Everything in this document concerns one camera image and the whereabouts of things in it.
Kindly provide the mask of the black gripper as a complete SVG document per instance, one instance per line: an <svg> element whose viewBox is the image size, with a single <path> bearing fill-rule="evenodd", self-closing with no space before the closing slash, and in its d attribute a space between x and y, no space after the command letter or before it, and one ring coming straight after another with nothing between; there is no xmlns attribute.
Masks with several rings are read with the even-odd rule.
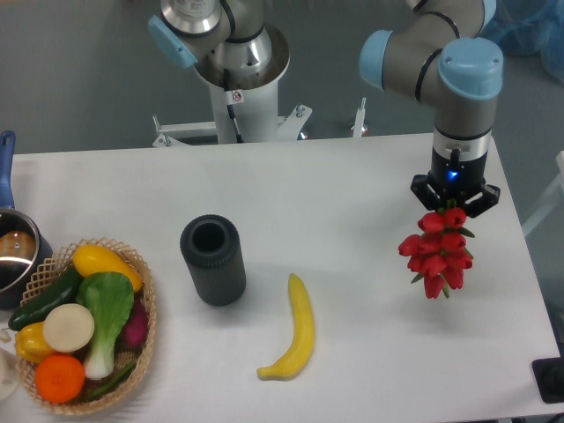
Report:
<svg viewBox="0 0 564 423"><path fill-rule="evenodd" d="M413 176L410 189L427 210L438 210L455 199L469 218L477 218L499 203L501 189L485 184L487 153L473 160L462 156L452 163L449 153L433 148L429 173Z"/></svg>

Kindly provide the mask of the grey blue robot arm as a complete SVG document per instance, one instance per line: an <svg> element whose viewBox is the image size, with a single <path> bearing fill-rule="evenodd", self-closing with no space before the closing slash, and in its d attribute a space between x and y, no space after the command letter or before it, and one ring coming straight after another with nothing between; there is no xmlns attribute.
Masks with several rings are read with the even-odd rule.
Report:
<svg viewBox="0 0 564 423"><path fill-rule="evenodd" d="M452 205L474 218L498 203L486 183L486 156L502 86L503 55L480 31L493 1L413 1L415 22L402 33L377 31L359 58L361 78L435 111L428 173L411 189L429 210ZM268 24L260 1L164 1L148 30L177 66L208 85L218 141L295 138L297 115L278 114L278 82L289 64L284 35Z"/></svg>

